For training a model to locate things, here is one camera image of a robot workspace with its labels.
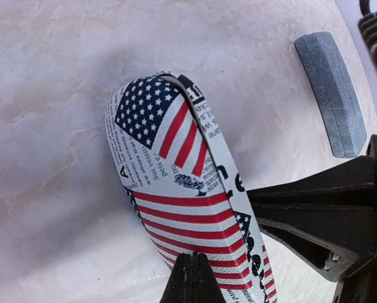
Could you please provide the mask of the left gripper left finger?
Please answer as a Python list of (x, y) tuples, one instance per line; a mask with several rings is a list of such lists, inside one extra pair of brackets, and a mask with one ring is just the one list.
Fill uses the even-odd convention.
[(193, 265), (192, 255), (182, 253), (177, 257), (160, 303), (194, 302)]

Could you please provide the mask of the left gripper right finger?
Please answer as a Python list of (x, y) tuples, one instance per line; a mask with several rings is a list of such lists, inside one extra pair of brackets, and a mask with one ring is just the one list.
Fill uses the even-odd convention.
[(194, 253), (194, 302), (226, 303), (207, 256), (198, 252)]

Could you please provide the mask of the newspaper print glasses case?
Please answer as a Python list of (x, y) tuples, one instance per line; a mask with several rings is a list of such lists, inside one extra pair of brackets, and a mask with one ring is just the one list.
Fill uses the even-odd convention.
[(166, 72), (133, 80), (113, 94), (105, 128), (126, 194), (166, 265), (203, 253), (227, 302), (276, 302), (251, 203), (200, 89)]

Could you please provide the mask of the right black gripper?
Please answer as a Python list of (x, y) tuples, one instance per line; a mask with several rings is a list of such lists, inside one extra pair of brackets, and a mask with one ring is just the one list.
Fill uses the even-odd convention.
[(295, 182), (247, 191), (262, 232), (325, 279), (340, 281), (334, 302), (377, 302), (377, 135), (368, 150), (374, 158), (360, 156)]

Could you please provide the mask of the blue-grey hard glasses case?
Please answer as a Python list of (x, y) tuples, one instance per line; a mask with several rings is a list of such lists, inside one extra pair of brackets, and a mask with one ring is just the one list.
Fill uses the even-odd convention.
[(354, 158), (367, 140), (356, 91), (329, 32), (296, 39), (294, 46), (317, 101), (333, 156)]

